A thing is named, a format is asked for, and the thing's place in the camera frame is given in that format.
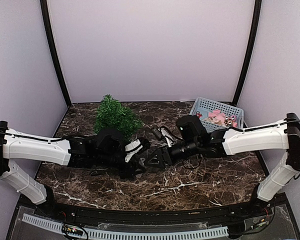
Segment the black vertical pole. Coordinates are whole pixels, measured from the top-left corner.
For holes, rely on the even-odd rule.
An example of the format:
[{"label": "black vertical pole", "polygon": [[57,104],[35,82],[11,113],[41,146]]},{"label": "black vertical pole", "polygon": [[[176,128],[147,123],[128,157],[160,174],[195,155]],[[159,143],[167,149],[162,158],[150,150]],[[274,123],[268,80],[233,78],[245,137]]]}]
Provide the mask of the black vertical pole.
[{"label": "black vertical pole", "polygon": [[258,23],[259,23],[260,12],[261,12],[261,3],[262,3],[262,0],[255,0],[255,2],[254,2],[254,10],[253,10],[253,17],[252,17],[248,45],[246,47],[246,52],[245,52],[245,56],[244,56],[244,60],[243,60],[243,65],[242,65],[239,81],[236,86],[236,90],[235,90],[234,97],[232,100],[232,104],[234,106],[236,106],[238,104],[242,89],[245,84],[252,52],[253,52],[254,45],[255,45],[256,35],[257,35]]},{"label": "black vertical pole", "polygon": [[45,28],[46,39],[48,41],[48,45],[50,48],[50,54],[52,57],[55,73],[58,78],[58,82],[59,82],[59,85],[60,85],[60,88],[61,88],[61,91],[63,94],[64,101],[65,101],[66,105],[68,107],[70,107],[72,103],[71,103],[71,99],[70,99],[70,96],[69,96],[69,93],[67,90],[66,82],[65,82],[62,70],[61,70],[61,66],[60,66],[60,62],[59,62],[59,58],[58,58],[58,54],[57,54],[55,40],[54,40],[54,36],[52,33],[52,28],[51,28],[47,0],[40,0],[40,4],[41,4],[41,12],[42,12],[43,24],[44,24],[44,28]]}]

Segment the white cable tray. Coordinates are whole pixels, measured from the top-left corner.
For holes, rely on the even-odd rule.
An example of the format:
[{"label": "white cable tray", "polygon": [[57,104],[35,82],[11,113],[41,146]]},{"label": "white cable tray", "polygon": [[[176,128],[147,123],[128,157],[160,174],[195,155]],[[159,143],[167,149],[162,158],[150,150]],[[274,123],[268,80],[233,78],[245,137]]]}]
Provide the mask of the white cable tray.
[{"label": "white cable tray", "polygon": [[[50,232],[63,234],[61,231],[63,224],[61,222],[43,219],[26,213],[23,214],[22,221]],[[97,230],[89,227],[85,227],[84,229],[88,233],[89,240],[205,240],[228,236],[228,227],[226,226],[196,231],[167,233],[116,232]],[[83,234],[80,238],[86,239],[86,235]]]}]

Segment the small christmas tree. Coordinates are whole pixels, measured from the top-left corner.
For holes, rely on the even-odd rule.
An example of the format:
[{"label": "small christmas tree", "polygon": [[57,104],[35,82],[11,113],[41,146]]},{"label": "small christmas tree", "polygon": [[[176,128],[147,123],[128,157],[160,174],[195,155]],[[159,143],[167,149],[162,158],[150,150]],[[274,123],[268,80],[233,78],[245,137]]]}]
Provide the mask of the small christmas tree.
[{"label": "small christmas tree", "polygon": [[127,141],[143,126],[143,122],[128,107],[111,95],[105,95],[96,110],[96,123],[94,132],[97,134],[101,129],[112,128],[120,131]]}]

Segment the toy in basket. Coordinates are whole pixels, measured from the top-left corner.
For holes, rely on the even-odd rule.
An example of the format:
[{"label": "toy in basket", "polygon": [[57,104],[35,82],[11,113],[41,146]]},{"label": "toy in basket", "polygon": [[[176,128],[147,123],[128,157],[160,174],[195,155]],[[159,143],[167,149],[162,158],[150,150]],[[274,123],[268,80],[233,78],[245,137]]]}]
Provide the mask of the toy in basket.
[{"label": "toy in basket", "polygon": [[195,100],[190,115],[197,115],[208,133],[230,126],[244,127],[244,111],[241,108],[203,97]]}]

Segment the light blue basket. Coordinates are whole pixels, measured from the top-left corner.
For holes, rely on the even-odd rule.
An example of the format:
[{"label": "light blue basket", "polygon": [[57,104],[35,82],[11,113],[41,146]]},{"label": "light blue basket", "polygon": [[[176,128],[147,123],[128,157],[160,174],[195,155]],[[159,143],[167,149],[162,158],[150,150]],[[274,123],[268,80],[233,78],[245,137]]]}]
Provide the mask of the light blue basket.
[{"label": "light blue basket", "polygon": [[190,115],[196,115],[198,112],[202,115],[200,121],[205,127],[208,133],[213,132],[217,129],[226,129],[225,126],[220,126],[211,122],[204,121],[208,117],[208,113],[212,113],[213,110],[219,109],[226,116],[236,115],[236,122],[238,128],[244,127],[244,111],[241,108],[230,106],[218,101],[212,101],[203,97],[198,97],[190,111]]}]

